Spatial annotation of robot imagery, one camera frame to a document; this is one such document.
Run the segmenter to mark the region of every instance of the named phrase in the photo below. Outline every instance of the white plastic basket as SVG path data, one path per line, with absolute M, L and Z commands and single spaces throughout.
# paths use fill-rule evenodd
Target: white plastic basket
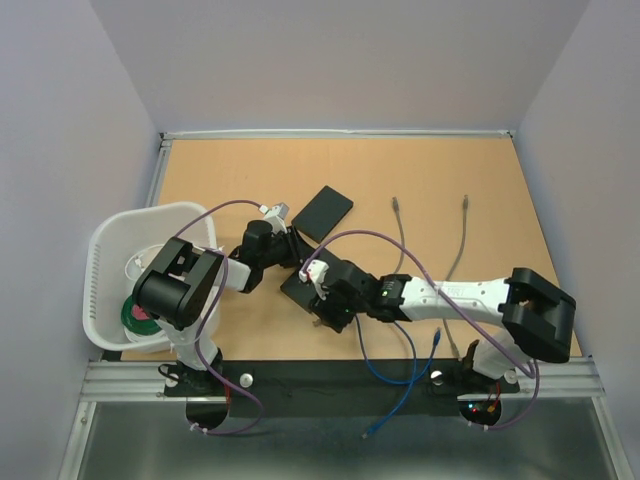
M 120 312 L 135 283 L 125 275 L 125 265 L 145 248 L 164 244 L 204 212 L 201 205 L 179 202 L 118 213 L 98 227 L 89 243 L 82 315 L 84 331 L 93 343 L 113 351 L 156 352 L 169 348 L 164 332 L 137 342 L 125 335 Z M 217 247 L 211 217 L 193 225 L 181 238 L 194 245 Z

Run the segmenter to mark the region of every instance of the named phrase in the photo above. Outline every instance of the cable connector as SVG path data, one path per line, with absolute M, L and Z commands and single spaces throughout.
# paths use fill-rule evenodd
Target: cable connector
M 440 343 L 440 337 L 442 336 L 442 329 L 438 327 L 436 333 L 433 336 L 433 346 L 436 347 Z

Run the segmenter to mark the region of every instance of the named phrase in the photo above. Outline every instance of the wooden table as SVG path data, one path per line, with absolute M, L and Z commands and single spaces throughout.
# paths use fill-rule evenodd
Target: wooden table
M 509 276 L 530 267 L 557 283 L 540 225 L 513 144 L 508 138 L 361 138 L 176 140 L 160 204 L 189 200 L 212 207 L 246 198 L 266 205 L 285 202 L 290 221 L 324 186 L 354 201 L 335 232 L 364 228 L 394 237 L 398 226 L 391 198 L 400 202 L 406 245 L 435 279 L 443 279 L 457 253 L 462 199 L 469 196 L 468 236 L 453 280 L 479 281 Z M 230 206 L 214 215 L 218 245 L 238 245 L 251 206 Z M 395 268 L 399 252 L 373 238 L 337 240 L 330 250 L 362 269 L 382 275 Z M 405 259 L 403 272 L 418 275 Z M 273 267 L 250 295 L 225 292 L 214 339 L 227 360 L 361 359 L 355 324 L 342 334 L 314 327 L 307 314 L 280 292 L 291 270 Z M 410 351 L 397 329 L 363 318 L 372 358 L 406 358 Z M 464 321 L 451 321 L 464 353 L 479 334 Z M 406 323 L 418 353 L 430 351 L 442 320 Z M 496 327 L 486 326 L 490 332 Z M 572 355 L 581 355 L 573 338 Z M 437 357 L 450 357 L 443 335 Z M 170 352 L 124 352 L 123 360 L 169 360 Z

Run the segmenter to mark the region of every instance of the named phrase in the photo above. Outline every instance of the metal frame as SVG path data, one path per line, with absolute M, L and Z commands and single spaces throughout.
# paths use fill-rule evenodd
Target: metal frame
M 425 130 L 425 129 L 239 129 L 173 132 L 162 135 L 164 140 L 210 140 L 215 138 L 401 138 L 401 137 L 510 137 L 511 130 Z
M 163 141 L 146 206 L 154 206 L 162 188 L 173 140 L 217 138 L 394 138 L 394 137 L 485 137 L 513 138 L 509 130 L 334 130 L 334 129 L 248 129 L 215 130 L 208 132 L 176 132 L 162 135 Z M 60 480 L 77 479 L 90 438 L 91 425 L 98 402 L 220 402 L 222 397 L 167 398 L 163 394 L 164 379 L 157 374 L 155 362 L 91 362 L 80 393 L 80 402 L 60 470 Z M 567 364 L 541 364 L 543 378 L 541 398 L 591 398 L 615 474 L 618 478 L 633 479 L 629 461 L 606 403 L 604 389 L 591 358 L 572 358 Z M 504 394 L 505 398 L 528 398 L 533 380 L 519 379 L 518 394 Z M 460 399 L 480 398 L 474 395 Z
M 163 395 L 165 380 L 158 375 L 162 362 L 91 362 L 87 369 L 80 401 L 96 402 L 215 402 L 224 397 L 171 398 Z M 602 398 L 604 390 L 593 360 L 572 358 L 565 364 L 540 364 L 544 378 L 540 398 Z M 519 393 L 504 393 L 503 398 L 526 399 L 533 392 L 534 380 L 520 378 Z M 463 395 L 462 399 L 485 399 L 480 395 Z
M 592 401 L 616 475 L 619 479 L 633 480 L 635 477 L 633 476 L 627 455 L 624 452 L 618 430 L 616 430 L 615 424 L 613 423 L 606 397 L 594 397 Z

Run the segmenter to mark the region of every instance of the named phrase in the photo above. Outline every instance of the gray wall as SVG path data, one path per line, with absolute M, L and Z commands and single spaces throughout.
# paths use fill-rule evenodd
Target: gray wall
M 588 0 L 92 0 L 161 131 L 514 128 Z
M 577 329 L 640 475 L 640 3 L 593 0 L 516 135 Z
M 88 239 L 141 205 L 157 135 L 86 0 L 4 2 L 0 70 L 0 477 L 57 478 Z

